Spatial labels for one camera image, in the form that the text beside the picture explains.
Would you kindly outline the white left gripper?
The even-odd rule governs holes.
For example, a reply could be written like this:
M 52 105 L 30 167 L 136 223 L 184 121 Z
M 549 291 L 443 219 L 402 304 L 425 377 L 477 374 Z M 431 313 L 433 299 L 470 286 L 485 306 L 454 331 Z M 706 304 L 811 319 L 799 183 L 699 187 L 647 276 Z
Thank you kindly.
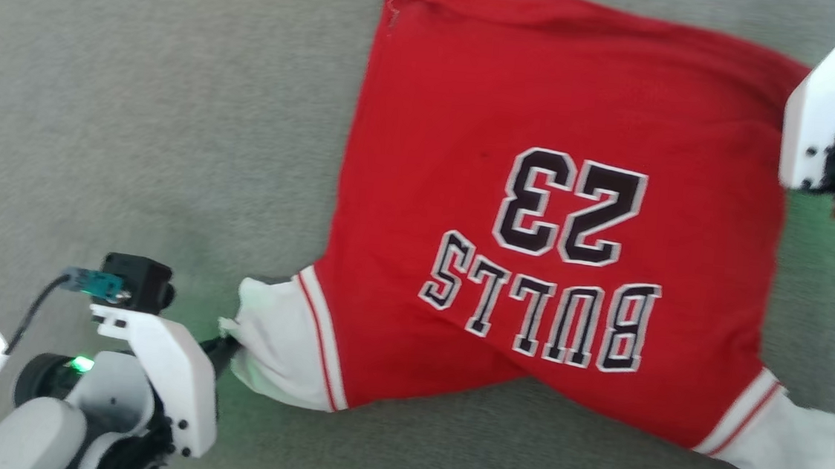
M 196 459 L 205 455 L 217 440 L 215 379 L 229 368 L 239 341 L 225 336 L 199 344 L 182 324 L 157 315 L 104 305 L 89 308 L 104 319 L 99 334 L 129 345 L 173 421 L 176 450 Z

